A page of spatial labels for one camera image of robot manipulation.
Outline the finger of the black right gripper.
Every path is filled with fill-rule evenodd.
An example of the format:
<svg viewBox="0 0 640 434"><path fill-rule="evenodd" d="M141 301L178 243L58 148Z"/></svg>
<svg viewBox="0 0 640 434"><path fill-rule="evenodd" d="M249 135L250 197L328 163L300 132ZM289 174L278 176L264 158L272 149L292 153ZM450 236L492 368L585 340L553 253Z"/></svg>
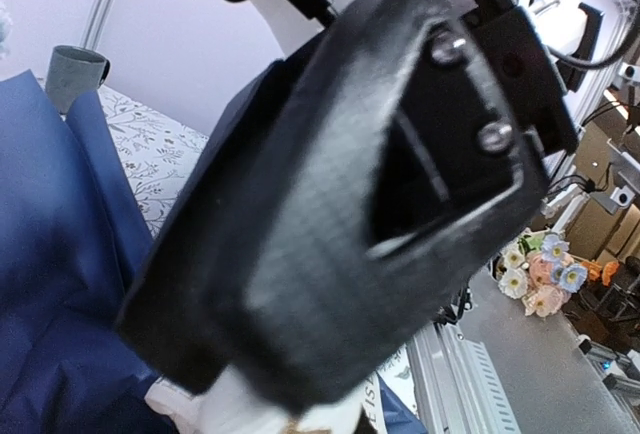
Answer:
<svg viewBox="0 0 640 434"><path fill-rule="evenodd" d="M227 365L292 412L343 398L531 220L544 148L461 15L355 0L222 117L117 319L194 394Z"/></svg>

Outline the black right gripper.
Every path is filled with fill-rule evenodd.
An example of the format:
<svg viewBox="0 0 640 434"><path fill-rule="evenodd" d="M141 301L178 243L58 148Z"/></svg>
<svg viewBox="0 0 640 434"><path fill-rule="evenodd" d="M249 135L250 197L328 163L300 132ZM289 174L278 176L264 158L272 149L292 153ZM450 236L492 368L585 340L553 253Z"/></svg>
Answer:
<svg viewBox="0 0 640 434"><path fill-rule="evenodd" d="M519 127L536 130L544 152L573 153L578 136L564 82L527 10L517 0L474 0L461 15L511 105Z"/></svg>

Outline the clear plastic wrap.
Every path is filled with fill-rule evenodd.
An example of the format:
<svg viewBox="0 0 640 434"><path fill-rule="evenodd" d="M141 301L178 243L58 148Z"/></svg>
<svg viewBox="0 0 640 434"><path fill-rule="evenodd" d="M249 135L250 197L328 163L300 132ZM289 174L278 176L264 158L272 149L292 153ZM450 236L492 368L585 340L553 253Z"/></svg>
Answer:
<svg viewBox="0 0 640 434"><path fill-rule="evenodd" d="M145 395L180 433L425 433L407 350L401 347L341 401L295 417L259 398L227 368L203 395L158 379Z"/></svg>

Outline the blue wrapping paper sheet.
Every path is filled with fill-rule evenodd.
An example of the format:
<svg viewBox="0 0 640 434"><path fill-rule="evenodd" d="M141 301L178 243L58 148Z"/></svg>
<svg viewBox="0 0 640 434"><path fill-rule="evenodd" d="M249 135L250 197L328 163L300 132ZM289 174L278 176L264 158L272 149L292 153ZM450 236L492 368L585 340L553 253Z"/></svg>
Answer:
<svg viewBox="0 0 640 434"><path fill-rule="evenodd" d="M1 84L1 429L180 433L160 377L113 322L153 235L99 94L64 119L23 72Z"/></svg>

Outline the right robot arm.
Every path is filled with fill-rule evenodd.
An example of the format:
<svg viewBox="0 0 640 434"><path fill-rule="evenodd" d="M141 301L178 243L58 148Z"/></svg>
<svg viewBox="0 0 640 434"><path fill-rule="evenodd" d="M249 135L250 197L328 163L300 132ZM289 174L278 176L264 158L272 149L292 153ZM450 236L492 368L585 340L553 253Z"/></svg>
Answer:
<svg viewBox="0 0 640 434"><path fill-rule="evenodd" d="M228 0L241 2L246 0ZM540 209L573 153L566 0L287 0L319 34L224 112L117 319L191 393L227 365L300 413L343 398Z"/></svg>

